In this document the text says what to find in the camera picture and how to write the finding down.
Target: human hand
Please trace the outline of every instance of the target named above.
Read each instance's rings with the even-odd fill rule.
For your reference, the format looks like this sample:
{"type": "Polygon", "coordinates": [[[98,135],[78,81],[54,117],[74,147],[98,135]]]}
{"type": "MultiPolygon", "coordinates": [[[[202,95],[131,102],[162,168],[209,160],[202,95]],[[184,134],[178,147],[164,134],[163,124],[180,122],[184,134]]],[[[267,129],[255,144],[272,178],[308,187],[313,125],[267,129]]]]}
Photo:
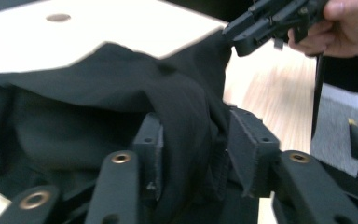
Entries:
{"type": "Polygon", "coordinates": [[[307,55],[358,56],[358,0],[329,0],[324,17],[324,21],[309,28],[308,36],[298,44],[290,30],[289,46],[307,55]]]}

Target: table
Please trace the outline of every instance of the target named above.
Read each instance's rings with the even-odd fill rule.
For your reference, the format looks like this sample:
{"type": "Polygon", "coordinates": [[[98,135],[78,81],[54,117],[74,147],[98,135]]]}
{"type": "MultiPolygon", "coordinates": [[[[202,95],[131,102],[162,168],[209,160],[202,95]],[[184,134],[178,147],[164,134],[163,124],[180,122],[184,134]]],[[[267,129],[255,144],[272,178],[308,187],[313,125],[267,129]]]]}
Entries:
{"type": "MultiPolygon", "coordinates": [[[[71,65],[103,42],[162,58],[225,25],[157,0],[41,1],[0,11],[0,72],[71,65]],[[70,19],[47,20],[57,14],[70,19]]],[[[309,152],[315,65],[271,42],[244,58],[234,53],[224,100],[261,118],[281,140],[282,150],[309,152]]],[[[7,203],[0,197],[0,211],[7,203]]],[[[262,200],[259,223],[274,223],[270,200],[262,200]]]]}

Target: tabletop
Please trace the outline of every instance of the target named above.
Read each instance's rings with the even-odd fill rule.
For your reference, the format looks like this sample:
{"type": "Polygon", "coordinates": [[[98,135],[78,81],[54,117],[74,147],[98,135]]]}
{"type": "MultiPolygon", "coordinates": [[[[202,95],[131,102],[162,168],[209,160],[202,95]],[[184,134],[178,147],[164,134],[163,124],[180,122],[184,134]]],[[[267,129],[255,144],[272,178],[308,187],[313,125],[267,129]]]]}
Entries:
{"type": "MultiPolygon", "coordinates": [[[[223,21],[157,0],[48,0],[0,11],[0,72],[71,65],[104,42],[163,58],[223,21]]],[[[224,100],[253,112],[281,140],[281,150],[310,151],[314,59],[270,41],[251,55],[235,51],[224,100]]],[[[0,211],[8,200],[0,197],[0,211]]],[[[262,200],[259,223],[274,223],[262,200]]]]}

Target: white table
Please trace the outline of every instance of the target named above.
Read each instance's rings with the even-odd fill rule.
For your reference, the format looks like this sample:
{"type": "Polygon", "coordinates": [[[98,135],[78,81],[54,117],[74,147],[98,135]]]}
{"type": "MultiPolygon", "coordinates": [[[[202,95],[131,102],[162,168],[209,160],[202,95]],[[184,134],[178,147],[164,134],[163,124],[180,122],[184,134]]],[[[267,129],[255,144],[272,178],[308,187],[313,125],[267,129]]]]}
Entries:
{"type": "MultiPolygon", "coordinates": [[[[225,25],[156,0],[41,1],[0,11],[0,72],[68,66],[103,42],[162,58],[225,25]],[[70,20],[48,21],[53,14],[70,20]]],[[[262,118],[282,150],[309,152],[314,74],[314,60],[268,42],[248,57],[233,53],[224,99],[262,118]]],[[[270,200],[262,200],[259,223],[274,223],[270,200]]]]}

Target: black garment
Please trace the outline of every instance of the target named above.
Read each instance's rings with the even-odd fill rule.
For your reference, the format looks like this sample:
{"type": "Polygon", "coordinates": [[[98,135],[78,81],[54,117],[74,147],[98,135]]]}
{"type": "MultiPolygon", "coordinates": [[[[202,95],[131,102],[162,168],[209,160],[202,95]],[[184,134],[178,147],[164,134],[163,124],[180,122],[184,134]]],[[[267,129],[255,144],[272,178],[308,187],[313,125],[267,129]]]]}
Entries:
{"type": "Polygon", "coordinates": [[[155,111],[165,146],[156,222],[177,217],[201,186],[204,198],[221,199],[230,53],[218,31],[163,60],[106,44],[70,67],[0,74],[0,192],[87,182],[155,111]]]}

